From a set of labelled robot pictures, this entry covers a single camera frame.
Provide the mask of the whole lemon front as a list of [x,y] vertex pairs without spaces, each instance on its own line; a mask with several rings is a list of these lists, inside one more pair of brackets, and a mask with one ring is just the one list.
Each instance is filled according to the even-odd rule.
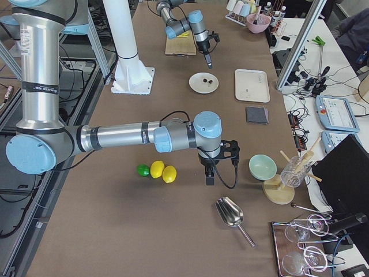
[[174,166],[167,166],[163,170],[162,179],[165,183],[170,184],[176,180],[177,171]]

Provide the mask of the black monitor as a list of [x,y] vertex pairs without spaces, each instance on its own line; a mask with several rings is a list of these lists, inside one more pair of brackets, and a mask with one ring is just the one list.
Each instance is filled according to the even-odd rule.
[[336,213],[368,215],[368,152],[353,136],[347,136],[312,172],[327,203]]

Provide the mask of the small spoon dark tip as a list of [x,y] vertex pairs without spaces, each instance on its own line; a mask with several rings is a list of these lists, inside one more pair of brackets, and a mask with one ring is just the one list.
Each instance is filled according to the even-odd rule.
[[318,211],[317,211],[317,210],[315,210],[315,209],[302,207],[302,206],[300,206],[300,205],[297,205],[296,203],[290,203],[290,206],[291,206],[292,208],[298,208],[298,209],[302,209],[302,210],[309,211],[309,212],[318,212]]

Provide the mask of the green lime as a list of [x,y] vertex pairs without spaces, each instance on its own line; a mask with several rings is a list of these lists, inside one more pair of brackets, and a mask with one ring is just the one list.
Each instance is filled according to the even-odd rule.
[[139,164],[137,166],[137,173],[140,176],[146,177],[150,174],[150,167],[145,164]]

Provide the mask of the dark red cherry pair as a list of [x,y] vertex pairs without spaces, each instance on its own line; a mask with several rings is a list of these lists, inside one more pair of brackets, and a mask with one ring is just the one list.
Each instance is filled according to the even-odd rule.
[[204,87],[210,88],[210,87],[214,86],[216,83],[214,82],[214,80],[203,78],[201,84]]

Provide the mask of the steel glass rack tray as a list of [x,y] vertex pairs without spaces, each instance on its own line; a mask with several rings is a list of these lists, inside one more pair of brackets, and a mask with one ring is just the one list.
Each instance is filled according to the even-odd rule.
[[323,276],[346,263],[338,253],[353,242],[344,231],[334,231],[331,216],[314,212],[289,222],[272,222],[278,276]]

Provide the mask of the long reacher grabber tool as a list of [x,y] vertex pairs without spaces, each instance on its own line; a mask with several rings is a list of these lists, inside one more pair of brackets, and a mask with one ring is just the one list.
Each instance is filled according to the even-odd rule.
[[322,69],[323,47],[326,44],[325,41],[321,39],[319,36],[316,36],[312,41],[316,43],[320,49],[318,74],[316,77],[310,77],[306,80],[304,89],[306,91],[310,91],[312,97],[316,98],[327,87],[327,85],[325,84],[327,80],[326,74],[330,70],[330,67],[327,66],[324,69]]

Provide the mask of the white cup rack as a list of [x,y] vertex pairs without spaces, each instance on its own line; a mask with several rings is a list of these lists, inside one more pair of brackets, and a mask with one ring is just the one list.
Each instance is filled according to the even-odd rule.
[[245,26],[246,17],[249,14],[255,13],[258,6],[259,1],[255,0],[229,0],[226,6],[228,13],[225,15],[225,18]]

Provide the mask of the wine glass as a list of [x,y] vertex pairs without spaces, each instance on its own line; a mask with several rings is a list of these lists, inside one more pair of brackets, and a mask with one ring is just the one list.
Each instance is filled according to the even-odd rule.
[[295,219],[286,225],[284,234],[291,242],[307,242],[311,235],[324,237],[328,234],[327,220],[319,214],[311,214],[306,219]]
[[282,267],[292,276],[317,276],[327,269],[328,262],[323,251],[316,246],[308,246],[301,253],[286,254]]

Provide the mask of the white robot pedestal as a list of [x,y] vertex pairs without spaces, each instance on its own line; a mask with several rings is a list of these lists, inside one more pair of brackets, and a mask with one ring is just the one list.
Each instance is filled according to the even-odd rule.
[[105,0],[103,5],[118,55],[111,92],[149,95],[155,69],[139,58],[128,1]]

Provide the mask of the aluminium frame post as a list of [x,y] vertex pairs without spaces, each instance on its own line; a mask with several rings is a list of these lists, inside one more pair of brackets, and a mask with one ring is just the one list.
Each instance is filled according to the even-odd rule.
[[304,23],[299,31],[299,34],[295,40],[295,43],[293,44],[293,47],[289,53],[289,56],[287,57],[286,63],[283,66],[283,69],[278,77],[278,80],[276,82],[276,89],[281,92],[285,86],[285,83],[287,82],[287,79],[292,72],[292,69],[298,60],[298,57],[300,55],[300,52],[305,44],[305,41],[310,34],[315,21],[318,19],[319,15],[321,14],[321,11],[326,3],[326,0],[314,0],[309,12],[306,15],[306,18],[304,19]]

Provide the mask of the cream round plate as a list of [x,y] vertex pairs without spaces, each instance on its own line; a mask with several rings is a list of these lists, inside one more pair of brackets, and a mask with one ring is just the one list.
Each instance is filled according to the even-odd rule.
[[189,86],[197,93],[209,94],[218,88],[219,81],[216,76],[207,72],[201,72],[190,77]]

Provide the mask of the lower wine glass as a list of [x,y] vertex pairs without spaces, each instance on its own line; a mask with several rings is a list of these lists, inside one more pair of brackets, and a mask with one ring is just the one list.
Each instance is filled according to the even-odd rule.
[[327,269],[328,262],[323,251],[316,246],[308,246],[301,253],[286,254],[282,267],[292,276],[317,276]]

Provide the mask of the steel scoop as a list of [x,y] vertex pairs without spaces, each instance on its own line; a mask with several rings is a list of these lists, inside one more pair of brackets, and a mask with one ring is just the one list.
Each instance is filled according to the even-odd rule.
[[255,242],[242,226],[244,216],[240,206],[229,197],[221,197],[216,201],[216,208],[223,222],[229,227],[237,227],[250,246],[254,248]]

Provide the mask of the upper wine glass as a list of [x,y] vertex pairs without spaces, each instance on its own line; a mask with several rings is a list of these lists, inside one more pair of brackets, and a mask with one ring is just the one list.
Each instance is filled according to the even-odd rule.
[[311,235],[324,237],[328,234],[327,220],[319,214],[311,214],[306,219],[295,219],[286,225],[284,234],[291,242],[307,242]]

